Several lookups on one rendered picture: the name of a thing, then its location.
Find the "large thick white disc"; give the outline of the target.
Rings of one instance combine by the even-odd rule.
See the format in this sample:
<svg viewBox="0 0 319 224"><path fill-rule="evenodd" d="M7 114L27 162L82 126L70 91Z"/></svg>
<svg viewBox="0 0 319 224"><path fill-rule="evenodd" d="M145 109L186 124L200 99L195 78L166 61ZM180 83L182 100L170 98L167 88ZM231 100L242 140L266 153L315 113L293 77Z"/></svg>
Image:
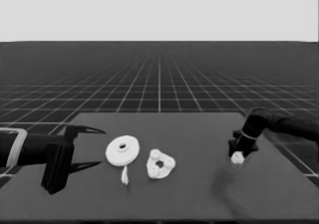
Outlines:
<svg viewBox="0 0 319 224"><path fill-rule="evenodd" d="M122 135L108 144L105 156L110 164L125 166L133 162L139 153L139 141L134 136Z"/></svg>

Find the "round white carrier with pins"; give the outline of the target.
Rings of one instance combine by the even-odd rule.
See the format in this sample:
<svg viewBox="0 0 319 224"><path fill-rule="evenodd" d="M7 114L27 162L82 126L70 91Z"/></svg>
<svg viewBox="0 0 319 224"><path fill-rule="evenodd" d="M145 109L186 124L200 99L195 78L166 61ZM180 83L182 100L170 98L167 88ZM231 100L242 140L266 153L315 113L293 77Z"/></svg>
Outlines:
<svg viewBox="0 0 319 224"><path fill-rule="evenodd" d="M148 175L149 172L152 169L159 169L160 170L160 174L159 174L159 179L163 179L166 178L167 176L170 175L172 169L168 169L164 166L164 160L165 158L169 156L163 152L161 152L161 159L160 160L153 160L149 157L148 161L147 161L147 171L148 171Z"/></svg>

